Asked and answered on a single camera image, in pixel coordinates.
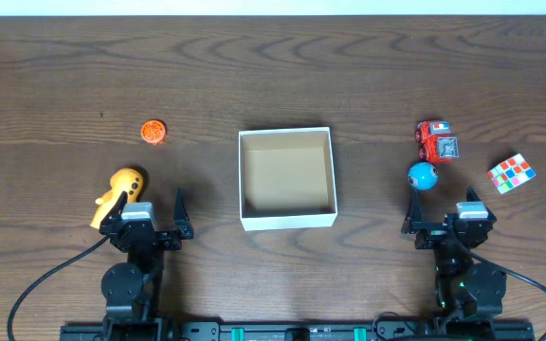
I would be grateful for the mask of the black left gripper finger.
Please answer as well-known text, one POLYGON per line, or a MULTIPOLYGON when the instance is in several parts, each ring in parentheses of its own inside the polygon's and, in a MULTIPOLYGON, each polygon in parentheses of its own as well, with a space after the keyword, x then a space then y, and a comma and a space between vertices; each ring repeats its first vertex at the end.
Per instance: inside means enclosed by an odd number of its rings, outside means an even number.
POLYGON ((191 230, 191 220, 185 208, 182 190, 179 189, 175 195, 173 222, 180 231, 191 230))
POLYGON ((121 212, 127 204, 128 194, 126 191, 123 191, 118 199, 113 204, 112 208, 106 213, 104 217, 104 222, 106 224, 113 224, 116 221, 121 219, 121 212))

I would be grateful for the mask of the colourful puzzle cube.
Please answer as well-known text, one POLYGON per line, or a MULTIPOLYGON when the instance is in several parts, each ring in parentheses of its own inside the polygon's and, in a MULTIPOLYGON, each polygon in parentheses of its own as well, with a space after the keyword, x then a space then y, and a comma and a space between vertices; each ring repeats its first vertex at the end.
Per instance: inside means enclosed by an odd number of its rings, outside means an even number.
POLYGON ((517 153, 490 169, 487 176, 499 194, 505 194, 534 179, 537 174, 525 158, 517 153))

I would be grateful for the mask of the blue ball with eye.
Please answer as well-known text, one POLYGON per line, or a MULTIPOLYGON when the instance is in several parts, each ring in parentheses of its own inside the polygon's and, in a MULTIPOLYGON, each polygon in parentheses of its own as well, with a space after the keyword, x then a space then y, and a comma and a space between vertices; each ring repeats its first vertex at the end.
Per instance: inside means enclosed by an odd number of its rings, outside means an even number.
POLYGON ((418 162, 408 171, 408 182, 416 190, 430 190, 437 185, 439 173, 429 162, 418 162))

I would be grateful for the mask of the red toy truck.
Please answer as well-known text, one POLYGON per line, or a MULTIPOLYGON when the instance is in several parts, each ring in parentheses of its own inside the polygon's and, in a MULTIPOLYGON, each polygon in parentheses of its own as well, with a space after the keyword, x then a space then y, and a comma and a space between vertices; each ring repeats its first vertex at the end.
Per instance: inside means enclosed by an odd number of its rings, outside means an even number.
POLYGON ((417 124, 414 135, 419 144, 421 161, 442 164, 459 157, 458 139, 452 134, 447 121, 422 121, 417 124))

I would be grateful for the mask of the orange round ridged toy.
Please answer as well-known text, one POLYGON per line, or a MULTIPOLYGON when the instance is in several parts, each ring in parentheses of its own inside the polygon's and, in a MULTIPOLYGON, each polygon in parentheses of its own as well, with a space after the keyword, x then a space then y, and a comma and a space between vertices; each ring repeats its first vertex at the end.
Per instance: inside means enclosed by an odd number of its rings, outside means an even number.
POLYGON ((141 138, 150 145, 163 144, 167 137, 165 123, 158 119, 148 120, 140 128, 141 138))

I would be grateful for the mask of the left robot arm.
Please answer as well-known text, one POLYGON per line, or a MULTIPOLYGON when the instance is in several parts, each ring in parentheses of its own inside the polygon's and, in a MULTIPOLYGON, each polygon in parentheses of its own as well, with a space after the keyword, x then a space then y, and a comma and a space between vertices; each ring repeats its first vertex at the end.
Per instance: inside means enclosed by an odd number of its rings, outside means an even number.
POLYGON ((176 193, 173 224, 156 229, 153 205, 131 203, 123 191, 100 223, 100 234, 127 255, 103 275, 101 292, 106 299, 105 317, 96 340, 178 340, 177 323, 158 315, 164 253, 182 248, 194 231, 183 195, 176 193))

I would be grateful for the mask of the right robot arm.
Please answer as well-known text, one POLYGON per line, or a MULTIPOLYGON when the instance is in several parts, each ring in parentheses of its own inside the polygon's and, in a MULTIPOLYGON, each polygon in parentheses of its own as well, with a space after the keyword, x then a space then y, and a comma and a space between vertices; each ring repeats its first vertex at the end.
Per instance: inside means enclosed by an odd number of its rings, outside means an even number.
POLYGON ((430 249, 435 259, 436 302, 442 308, 432 322, 435 333, 495 340, 494 318, 502 312, 506 275, 471 249, 488 239, 497 221, 473 188, 440 223, 425 220, 420 193, 414 190, 401 232, 415 237, 417 249, 430 249))

